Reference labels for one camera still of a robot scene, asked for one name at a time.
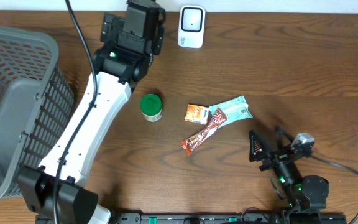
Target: candy bar wrapper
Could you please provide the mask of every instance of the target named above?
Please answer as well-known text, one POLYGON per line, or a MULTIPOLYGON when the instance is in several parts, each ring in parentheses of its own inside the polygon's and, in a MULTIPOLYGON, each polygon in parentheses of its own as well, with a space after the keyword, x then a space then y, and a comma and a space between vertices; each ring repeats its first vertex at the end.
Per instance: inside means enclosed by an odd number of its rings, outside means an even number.
POLYGON ((185 121, 206 125, 209 108, 205 106, 187 105, 185 121))
POLYGON ((210 106, 209 110, 211 114, 214 114, 218 107, 227 117, 227 121, 220 125, 219 128, 241 119, 252 118, 252 114, 248 110, 248 104, 244 96, 239 96, 232 100, 210 106))
POLYGON ((215 133, 218 127, 227 120, 226 115, 218 107, 214 116, 212 116, 207 127, 199 131, 197 134, 192 137, 182 141, 180 145, 185 150, 187 156, 190 156, 191 153, 211 135, 215 133))

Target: wooden table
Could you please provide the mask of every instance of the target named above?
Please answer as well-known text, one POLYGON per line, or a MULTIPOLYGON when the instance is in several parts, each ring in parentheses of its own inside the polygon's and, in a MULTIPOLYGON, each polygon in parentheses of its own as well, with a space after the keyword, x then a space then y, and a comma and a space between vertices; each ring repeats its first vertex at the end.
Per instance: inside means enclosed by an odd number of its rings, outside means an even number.
MULTIPOLYGON (((103 12, 76 12, 90 49, 103 12)), ((209 13, 204 46, 177 44, 178 13, 168 13, 162 53, 119 112, 87 189, 100 204, 145 213, 242 212, 288 206, 270 185, 272 171, 250 163, 248 132, 281 125, 316 138, 315 155, 358 170, 358 15, 209 13), (160 93, 164 115, 147 122, 146 93, 160 93), (220 129, 191 157, 179 143, 203 128, 184 121, 187 103, 213 105, 244 95, 253 119, 220 129)), ((59 44, 59 63, 78 102, 90 67, 67 12, 0 11, 0 25, 36 30, 59 44)), ((312 159, 303 175, 330 183, 327 212, 358 212, 358 177, 312 159)), ((0 223, 34 223, 22 198, 0 201, 0 223)))

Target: white plug-in device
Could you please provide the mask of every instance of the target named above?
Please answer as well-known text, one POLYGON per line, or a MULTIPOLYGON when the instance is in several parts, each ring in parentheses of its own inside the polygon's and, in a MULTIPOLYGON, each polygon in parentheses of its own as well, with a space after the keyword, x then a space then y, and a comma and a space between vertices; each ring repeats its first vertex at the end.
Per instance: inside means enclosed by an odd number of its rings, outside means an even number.
POLYGON ((203 45, 205 9, 183 6, 180 9, 178 44, 180 47, 200 48, 203 45))

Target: gray plastic basket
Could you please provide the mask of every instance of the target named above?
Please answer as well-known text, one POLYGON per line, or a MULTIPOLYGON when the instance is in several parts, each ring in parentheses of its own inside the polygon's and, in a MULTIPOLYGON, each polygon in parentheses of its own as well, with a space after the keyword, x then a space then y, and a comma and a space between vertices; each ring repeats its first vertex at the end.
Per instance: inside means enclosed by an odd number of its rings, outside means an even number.
POLYGON ((23 165, 37 167, 65 129, 73 92, 46 34, 0 26, 0 198, 20 195, 23 165))

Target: light blue wrapper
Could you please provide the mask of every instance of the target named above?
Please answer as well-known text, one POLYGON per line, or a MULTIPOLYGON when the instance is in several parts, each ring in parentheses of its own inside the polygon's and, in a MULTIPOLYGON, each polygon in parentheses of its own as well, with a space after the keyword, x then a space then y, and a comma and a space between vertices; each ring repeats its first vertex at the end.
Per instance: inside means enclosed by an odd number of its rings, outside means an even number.
POLYGON ((241 119, 253 118, 252 114, 248 110, 248 104, 244 96, 239 96, 232 100, 210 106, 209 111, 212 115, 215 114, 218 107, 227 117, 227 121, 221 124, 220 127, 241 119))

